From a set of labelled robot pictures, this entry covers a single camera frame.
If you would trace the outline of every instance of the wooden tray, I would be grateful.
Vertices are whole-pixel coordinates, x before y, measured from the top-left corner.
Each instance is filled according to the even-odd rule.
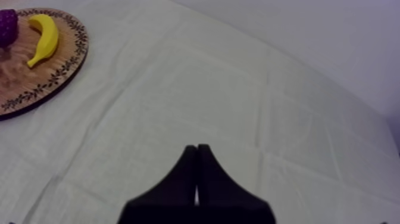
[[[75,76],[88,53],[88,34],[72,15],[50,8],[18,10],[18,39],[6,50],[0,48],[0,120],[32,110],[49,100]],[[50,15],[60,38],[54,55],[32,69],[40,33],[28,19],[35,14]]]

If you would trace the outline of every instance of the decorative leaf border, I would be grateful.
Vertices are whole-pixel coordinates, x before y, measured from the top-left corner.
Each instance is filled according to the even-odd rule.
[[[53,86],[59,85],[60,78],[65,77],[67,72],[71,69],[71,66],[77,65],[81,57],[84,57],[88,51],[88,35],[86,34],[85,27],[84,25],[80,24],[80,22],[77,21],[73,16],[68,14],[66,15],[62,11],[52,10],[30,9],[17,11],[17,15],[22,17],[36,14],[46,14],[53,18],[61,18],[68,24],[71,30],[75,31],[75,56],[72,56],[69,60],[65,61],[60,69],[57,69],[53,74],[51,74],[50,79],[48,79],[46,83],[37,84],[36,88],[32,89],[31,91],[25,91],[17,98],[8,99],[6,103],[0,106],[4,112],[10,109],[15,109],[15,107],[22,102],[28,102],[31,99],[36,99],[38,97],[38,94],[43,92],[45,88],[51,88]]]

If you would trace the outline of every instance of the purple object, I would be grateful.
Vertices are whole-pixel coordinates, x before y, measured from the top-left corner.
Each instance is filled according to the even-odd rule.
[[[18,15],[15,10],[0,10],[0,48],[14,43],[18,36]]]

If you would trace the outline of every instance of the plastic fruit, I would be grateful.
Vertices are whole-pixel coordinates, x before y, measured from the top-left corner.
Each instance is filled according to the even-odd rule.
[[[15,10],[0,10],[0,48],[6,48],[17,39],[18,15]]]
[[[35,56],[28,61],[28,66],[32,68],[40,60],[49,58],[54,54],[58,44],[58,29],[53,19],[44,14],[30,17],[28,23],[42,32],[42,36],[37,43]]]

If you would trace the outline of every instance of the banana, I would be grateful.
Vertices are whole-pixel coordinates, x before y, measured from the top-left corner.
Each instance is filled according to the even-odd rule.
[[[35,56],[28,61],[28,66],[32,68],[38,61],[53,55],[58,44],[58,29],[53,19],[44,14],[30,17],[28,23],[42,32],[39,43],[37,43]]]

